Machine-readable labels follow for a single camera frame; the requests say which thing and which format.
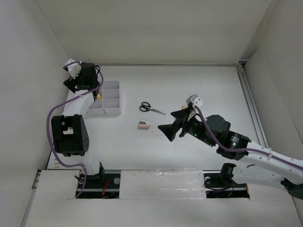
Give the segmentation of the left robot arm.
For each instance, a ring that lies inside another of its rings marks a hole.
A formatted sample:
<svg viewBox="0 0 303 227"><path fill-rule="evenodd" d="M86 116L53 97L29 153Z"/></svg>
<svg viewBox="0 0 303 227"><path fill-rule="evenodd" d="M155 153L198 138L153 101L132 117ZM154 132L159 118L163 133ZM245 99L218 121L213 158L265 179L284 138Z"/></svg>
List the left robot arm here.
<svg viewBox="0 0 303 227"><path fill-rule="evenodd" d="M78 180L84 183L89 173L88 163L84 160L89 149L84 116L97 99L104 78L100 67L94 63L69 59L64 70L70 77L63 84L74 96L61 104L64 110L60 115L49 113L47 137L57 162L63 167L82 170Z"/></svg>

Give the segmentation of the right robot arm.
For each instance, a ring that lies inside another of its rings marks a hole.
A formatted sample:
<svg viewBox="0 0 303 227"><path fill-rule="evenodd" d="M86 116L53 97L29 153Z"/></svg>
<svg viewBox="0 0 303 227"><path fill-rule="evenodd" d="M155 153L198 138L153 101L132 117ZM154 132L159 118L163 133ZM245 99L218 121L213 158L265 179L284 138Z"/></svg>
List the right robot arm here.
<svg viewBox="0 0 303 227"><path fill-rule="evenodd" d="M294 198L303 198L303 162L274 152L249 137L230 130L231 124L219 115L204 117L198 107L172 112L175 121L159 125L169 141L176 134L189 134L210 147L217 147L220 156L248 164L241 168L224 163L215 176L206 176L204 187L220 194L238 184L259 184L286 191Z"/></svg>

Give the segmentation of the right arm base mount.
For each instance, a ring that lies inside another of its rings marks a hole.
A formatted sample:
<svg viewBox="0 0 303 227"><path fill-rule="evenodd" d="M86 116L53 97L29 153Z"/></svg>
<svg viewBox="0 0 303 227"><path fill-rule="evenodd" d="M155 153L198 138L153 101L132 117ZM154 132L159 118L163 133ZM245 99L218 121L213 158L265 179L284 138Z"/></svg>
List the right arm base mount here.
<svg viewBox="0 0 303 227"><path fill-rule="evenodd" d="M221 170L203 171L207 199L250 198L247 184L233 180L235 167L235 164L224 163Z"/></svg>

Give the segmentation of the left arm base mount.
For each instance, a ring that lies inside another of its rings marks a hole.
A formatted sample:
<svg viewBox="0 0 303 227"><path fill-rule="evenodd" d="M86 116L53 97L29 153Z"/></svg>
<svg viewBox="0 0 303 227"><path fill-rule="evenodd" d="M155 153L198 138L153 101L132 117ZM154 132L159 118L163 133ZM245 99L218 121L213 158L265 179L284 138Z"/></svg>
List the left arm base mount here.
<svg viewBox="0 0 303 227"><path fill-rule="evenodd" d="M103 173L88 175L78 199L119 199L121 182L120 170L105 170Z"/></svg>

